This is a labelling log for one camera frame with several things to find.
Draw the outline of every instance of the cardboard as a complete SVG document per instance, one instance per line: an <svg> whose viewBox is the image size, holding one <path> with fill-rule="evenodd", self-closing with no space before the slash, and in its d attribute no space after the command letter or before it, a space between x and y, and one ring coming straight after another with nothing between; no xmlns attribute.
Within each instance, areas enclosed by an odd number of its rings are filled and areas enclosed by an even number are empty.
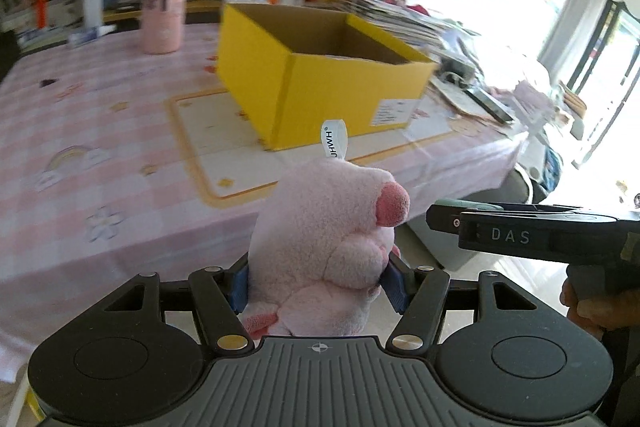
<svg viewBox="0 0 640 427"><path fill-rule="evenodd" d="M350 136L409 123L436 64L352 14L227 4L218 75L265 147L319 142L324 120Z"/></svg>

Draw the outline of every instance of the white fabric tag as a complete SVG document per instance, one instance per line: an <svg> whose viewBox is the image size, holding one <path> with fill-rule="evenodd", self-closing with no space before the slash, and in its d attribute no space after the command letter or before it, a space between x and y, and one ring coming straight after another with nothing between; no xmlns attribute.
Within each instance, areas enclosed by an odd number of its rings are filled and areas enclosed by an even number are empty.
<svg viewBox="0 0 640 427"><path fill-rule="evenodd" d="M347 126L344 120L325 120L320 130L324 154L329 158L344 160L347 155Z"/></svg>

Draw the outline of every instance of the finger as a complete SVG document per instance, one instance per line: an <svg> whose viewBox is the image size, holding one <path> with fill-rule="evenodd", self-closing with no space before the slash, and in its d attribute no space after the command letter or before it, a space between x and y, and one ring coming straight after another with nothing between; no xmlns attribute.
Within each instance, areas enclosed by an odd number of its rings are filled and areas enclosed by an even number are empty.
<svg viewBox="0 0 640 427"><path fill-rule="evenodd" d="M607 330L640 326L640 290L580 301L577 313Z"/></svg>
<svg viewBox="0 0 640 427"><path fill-rule="evenodd" d="M584 331L596 337L599 341L602 340L602 335L604 334L604 330L602 330L602 328L599 327L594 322L591 322L589 319L580 317L575 307L569 308L569 311L567 311L566 317L576 326L581 327Z"/></svg>
<svg viewBox="0 0 640 427"><path fill-rule="evenodd" d="M575 294L574 287L569 282L569 279L566 279L562 284L560 302L563 306L567 306L568 308L578 305L578 296Z"/></svg>

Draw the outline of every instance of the box label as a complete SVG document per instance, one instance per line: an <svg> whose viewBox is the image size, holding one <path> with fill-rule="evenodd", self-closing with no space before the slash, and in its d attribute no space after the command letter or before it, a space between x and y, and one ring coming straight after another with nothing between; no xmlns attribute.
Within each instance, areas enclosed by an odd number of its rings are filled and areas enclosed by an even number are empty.
<svg viewBox="0 0 640 427"><path fill-rule="evenodd" d="M380 100L371 120L372 126L407 123L420 102L413 98L388 98Z"/></svg>

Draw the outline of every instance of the circular pad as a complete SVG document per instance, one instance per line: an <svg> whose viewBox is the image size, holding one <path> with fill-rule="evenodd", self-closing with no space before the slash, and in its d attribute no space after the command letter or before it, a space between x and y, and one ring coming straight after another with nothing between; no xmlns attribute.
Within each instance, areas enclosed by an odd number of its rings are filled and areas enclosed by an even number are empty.
<svg viewBox="0 0 640 427"><path fill-rule="evenodd" d="M535 358L524 353L538 353ZM538 337L511 337L497 343L491 353L505 373L521 378L546 378L560 371L566 363L562 347Z"/></svg>
<svg viewBox="0 0 640 427"><path fill-rule="evenodd" d="M149 352L144 344L131 339L111 337L84 344L74 358L80 373L99 380L114 380L133 375L145 365Z"/></svg>

